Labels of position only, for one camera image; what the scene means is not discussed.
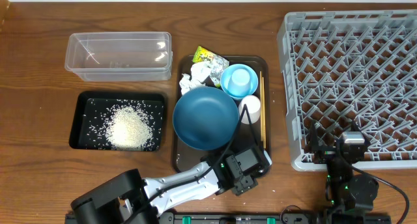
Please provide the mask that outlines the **green snack wrapper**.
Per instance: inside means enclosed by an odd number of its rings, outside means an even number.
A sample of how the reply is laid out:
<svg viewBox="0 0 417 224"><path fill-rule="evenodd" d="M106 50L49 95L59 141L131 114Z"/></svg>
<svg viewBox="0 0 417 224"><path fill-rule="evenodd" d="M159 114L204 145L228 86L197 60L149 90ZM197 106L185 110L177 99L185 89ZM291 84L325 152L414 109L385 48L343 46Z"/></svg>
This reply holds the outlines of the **green snack wrapper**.
<svg viewBox="0 0 417 224"><path fill-rule="evenodd" d="M210 61L212 63L212 70L209 78L215 87L220 87L221 76L224 70L229 66L229 61L205 48L199 46L192 59L193 63L203 61Z"/></svg>

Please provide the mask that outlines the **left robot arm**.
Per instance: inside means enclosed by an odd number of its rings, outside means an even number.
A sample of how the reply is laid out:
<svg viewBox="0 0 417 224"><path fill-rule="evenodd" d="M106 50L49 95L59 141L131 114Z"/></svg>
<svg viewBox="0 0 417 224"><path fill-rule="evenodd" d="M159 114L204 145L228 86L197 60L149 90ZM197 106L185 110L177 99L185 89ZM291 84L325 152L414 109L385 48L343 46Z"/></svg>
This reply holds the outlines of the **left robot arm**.
<svg viewBox="0 0 417 224"><path fill-rule="evenodd" d="M157 223L182 203L246 193L271 165L268 152L254 146L205 156L191 169L162 178L141 178L132 169L78 197L71 208L76 223Z"/></svg>

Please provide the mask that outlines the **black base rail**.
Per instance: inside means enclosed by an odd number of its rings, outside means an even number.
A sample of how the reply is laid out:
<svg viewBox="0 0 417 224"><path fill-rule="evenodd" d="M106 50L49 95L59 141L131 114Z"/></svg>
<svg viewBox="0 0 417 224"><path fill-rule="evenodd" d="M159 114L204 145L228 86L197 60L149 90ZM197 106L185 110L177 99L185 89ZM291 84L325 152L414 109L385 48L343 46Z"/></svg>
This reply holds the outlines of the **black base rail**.
<svg viewBox="0 0 417 224"><path fill-rule="evenodd" d="M166 212L158 218L160 224L267 224L267 223L324 223L310 214L285 213L280 215L233 215L233 214L175 214Z"/></svg>

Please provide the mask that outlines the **clear plastic bin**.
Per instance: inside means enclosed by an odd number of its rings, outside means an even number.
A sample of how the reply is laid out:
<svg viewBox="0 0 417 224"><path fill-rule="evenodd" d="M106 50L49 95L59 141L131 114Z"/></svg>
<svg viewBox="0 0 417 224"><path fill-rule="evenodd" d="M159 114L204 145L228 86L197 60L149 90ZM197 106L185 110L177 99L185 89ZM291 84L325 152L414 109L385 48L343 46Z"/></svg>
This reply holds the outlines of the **clear plastic bin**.
<svg viewBox="0 0 417 224"><path fill-rule="evenodd" d="M171 78L168 32L96 32L70 35L65 69L84 81L163 81Z"/></svg>

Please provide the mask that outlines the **brown serving tray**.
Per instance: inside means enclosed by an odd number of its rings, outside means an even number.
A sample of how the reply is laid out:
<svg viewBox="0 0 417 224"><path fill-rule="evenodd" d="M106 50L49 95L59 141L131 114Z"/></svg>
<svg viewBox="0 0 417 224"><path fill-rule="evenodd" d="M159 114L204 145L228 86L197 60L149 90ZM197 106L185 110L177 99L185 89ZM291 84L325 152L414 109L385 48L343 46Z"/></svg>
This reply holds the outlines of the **brown serving tray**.
<svg viewBox="0 0 417 224"><path fill-rule="evenodd" d="M252 68L257 76L264 78L264 88L268 88L268 65L266 61L258 56L253 55L226 55L225 58L230 64L245 64ZM193 56L187 55L181 59L179 63L179 74L177 81L180 81L183 74L190 74ZM242 124L237 137L231 145L232 151L237 151L241 146L250 146L257 143L263 147L268 154L271 154L270 149L270 120L266 119L265 132L261 131L261 121L253 123L251 126ZM172 150L172 166L176 172L183 172L191 169L194 165L200 162L202 157L209 155L210 152L204 150L194 149L189 147L186 143L178 138L176 134L173 135L173 150Z"/></svg>

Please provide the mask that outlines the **light blue cup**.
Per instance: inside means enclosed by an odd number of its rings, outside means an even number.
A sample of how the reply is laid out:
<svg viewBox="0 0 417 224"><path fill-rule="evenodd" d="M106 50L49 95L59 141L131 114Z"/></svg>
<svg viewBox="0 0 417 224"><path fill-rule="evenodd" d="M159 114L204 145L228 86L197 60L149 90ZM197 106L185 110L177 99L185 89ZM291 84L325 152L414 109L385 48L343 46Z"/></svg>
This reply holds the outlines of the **light blue cup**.
<svg viewBox="0 0 417 224"><path fill-rule="evenodd" d="M250 73L243 68L233 71L227 89L234 97L245 97L250 91Z"/></svg>

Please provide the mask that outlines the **white cup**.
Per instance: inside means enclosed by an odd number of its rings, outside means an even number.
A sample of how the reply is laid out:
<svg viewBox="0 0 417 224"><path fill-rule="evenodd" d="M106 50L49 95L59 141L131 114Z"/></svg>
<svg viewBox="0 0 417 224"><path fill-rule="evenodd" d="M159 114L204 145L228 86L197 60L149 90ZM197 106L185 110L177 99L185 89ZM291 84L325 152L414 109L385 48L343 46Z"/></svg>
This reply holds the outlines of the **white cup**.
<svg viewBox="0 0 417 224"><path fill-rule="evenodd" d="M261 108L260 99L258 99L258 97L254 95L248 95L244 97L240 101L240 104L238 106L239 114L243 112L243 108L245 105L248 108L251 123L252 124L256 123L260 118L260 108Z"/></svg>

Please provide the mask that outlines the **black tray bin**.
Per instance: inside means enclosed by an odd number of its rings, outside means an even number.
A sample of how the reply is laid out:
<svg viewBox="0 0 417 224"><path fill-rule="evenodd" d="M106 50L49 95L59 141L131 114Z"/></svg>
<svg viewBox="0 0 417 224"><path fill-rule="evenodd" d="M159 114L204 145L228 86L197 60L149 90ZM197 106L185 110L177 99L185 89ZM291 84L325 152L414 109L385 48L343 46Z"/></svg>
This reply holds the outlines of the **black tray bin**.
<svg viewBox="0 0 417 224"><path fill-rule="evenodd" d="M149 115L153 139L144 149L119 149L106 139L106 122L122 106L142 109ZM85 91L78 96L69 145L74 149L152 152L159 149L165 117L165 97L160 93Z"/></svg>

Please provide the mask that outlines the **pile of white rice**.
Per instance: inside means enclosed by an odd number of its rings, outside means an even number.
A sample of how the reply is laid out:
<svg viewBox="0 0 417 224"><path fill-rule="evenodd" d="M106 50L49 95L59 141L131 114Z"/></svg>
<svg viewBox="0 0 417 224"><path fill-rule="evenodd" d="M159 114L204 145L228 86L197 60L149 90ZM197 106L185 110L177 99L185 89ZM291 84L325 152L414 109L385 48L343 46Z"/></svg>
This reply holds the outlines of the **pile of white rice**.
<svg viewBox="0 0 417 224"><path fill-rule="evenodd" d="M144 149L153 139L149 115L142 109L122 106L106 122L106 139L119 149Z"/></svg>

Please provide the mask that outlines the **dark blue plate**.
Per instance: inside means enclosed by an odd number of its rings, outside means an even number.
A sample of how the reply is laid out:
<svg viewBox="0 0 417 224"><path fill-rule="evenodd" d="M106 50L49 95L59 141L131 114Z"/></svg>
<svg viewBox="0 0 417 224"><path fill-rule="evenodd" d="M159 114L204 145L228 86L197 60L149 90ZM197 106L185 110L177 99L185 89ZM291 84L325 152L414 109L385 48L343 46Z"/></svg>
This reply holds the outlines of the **dark blue plate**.
<svg viewBox="0 0 417 224"><path fill-rule="evenodd" d="M239 121L235 101L214 87L193 89L177 101L173 127L177 137L196 150L216 150L234 135Z"/></svg>

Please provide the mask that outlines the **wooden chopstick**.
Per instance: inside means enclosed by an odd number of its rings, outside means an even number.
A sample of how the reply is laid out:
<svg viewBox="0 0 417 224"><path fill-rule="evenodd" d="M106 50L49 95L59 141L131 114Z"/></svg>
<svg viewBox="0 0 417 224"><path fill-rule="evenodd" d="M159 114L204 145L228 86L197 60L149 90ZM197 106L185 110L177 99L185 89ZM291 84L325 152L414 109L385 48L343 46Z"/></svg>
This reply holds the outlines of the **wooden chopstick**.
<svg viewBox="0 0 417 224"><path fill-rule="evenodd" d="M261 86L262 87L262 91L261 91L262 99L261 100L262 100L262 107L263 107L262 109L263 148L266 149L266 117L265 117L266 107L265 107L265 79L264 77L261 78L261 81L262 81L262 86Z"/></svg>
<svg viewBox="0 0 417 224"><path fill-rule="evenodd" d="M262 71L259 72L259 99L261 103L260 108L260 133L261 133L261 142L263 142L263 77Z"/></svg>

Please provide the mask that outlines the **white tissue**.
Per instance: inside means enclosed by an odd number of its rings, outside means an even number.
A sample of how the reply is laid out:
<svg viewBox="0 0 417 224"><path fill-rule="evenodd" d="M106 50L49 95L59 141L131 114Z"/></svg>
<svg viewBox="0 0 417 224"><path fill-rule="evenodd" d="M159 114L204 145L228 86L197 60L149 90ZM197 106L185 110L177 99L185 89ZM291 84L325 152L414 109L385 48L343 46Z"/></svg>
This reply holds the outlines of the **white tissue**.
<svg viewBox="0 0 417 224"><path fill-rule="evenodd" d="M182 74L182 78L179 81L179 86L181 94L184 95L190 90L205 86L205 84L196 79L192 79L189 74Z"/></svg>
<svg viewBox="0 0 417 224"><path fill-rule="evenodd" d="M192 80L203 83L210 76L212 70L210 61L194 63L190 69Z"/></svg>

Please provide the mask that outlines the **grey dishwasher rack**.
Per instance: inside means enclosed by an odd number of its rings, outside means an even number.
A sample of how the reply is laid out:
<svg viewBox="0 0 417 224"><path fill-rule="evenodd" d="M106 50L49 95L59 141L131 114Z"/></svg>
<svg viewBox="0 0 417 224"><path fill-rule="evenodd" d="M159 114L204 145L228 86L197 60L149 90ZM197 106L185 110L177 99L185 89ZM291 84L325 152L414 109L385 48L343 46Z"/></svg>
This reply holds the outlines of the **grey dishwasher rack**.
<svg viewBox="0 0 417 224"><path fill-rule="evenodd" d="M355 122L370 144L359 169L416 167L416 11L290 12L278 31L291 165L322 171L308 148Z"/></svg>

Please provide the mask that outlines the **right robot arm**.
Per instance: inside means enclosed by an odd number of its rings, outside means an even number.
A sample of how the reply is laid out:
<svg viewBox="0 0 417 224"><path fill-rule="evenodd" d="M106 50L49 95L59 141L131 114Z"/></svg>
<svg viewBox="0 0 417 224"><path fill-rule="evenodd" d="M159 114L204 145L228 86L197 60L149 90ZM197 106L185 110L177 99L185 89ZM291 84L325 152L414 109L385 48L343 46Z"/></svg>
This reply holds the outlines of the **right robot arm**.
<svg viewBox="0 0 417 224"><path fill-rule="evenodd" d="M372 211L379 188L378 182L363 174L354 174L353 164L364 159L369 146L356 123L343 132L332 145L319 141L317 129L311 125L308 148L314 153L315 164L325 164L327 179L325 195L332 203L317 218L319 223L365 223L366 213Z"/></svg>

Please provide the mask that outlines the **light blue bowl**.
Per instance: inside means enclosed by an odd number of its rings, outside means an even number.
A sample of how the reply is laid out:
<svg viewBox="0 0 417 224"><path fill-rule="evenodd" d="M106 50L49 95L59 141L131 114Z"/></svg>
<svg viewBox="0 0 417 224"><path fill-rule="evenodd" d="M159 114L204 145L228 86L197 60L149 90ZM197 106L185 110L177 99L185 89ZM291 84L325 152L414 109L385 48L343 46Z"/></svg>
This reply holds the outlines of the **light blue bowl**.
<svg viewBox="0 0 417 224"><path fill-rule="evenodd" d="M259 82L257 73L248 65L232 64L231 66L226 68L221 76L221 87L224 92L226 92L228 95L230 95L230 97L232 97L235 100L242 100L244 97L243 98L234 97L233 95L229 93L227 88L228 88L228 83L229 83L229 79L231 77L232 72L239 68L243 68L250 73L250 91L246 96L252 95L257 90L258 82Z"/></svg>

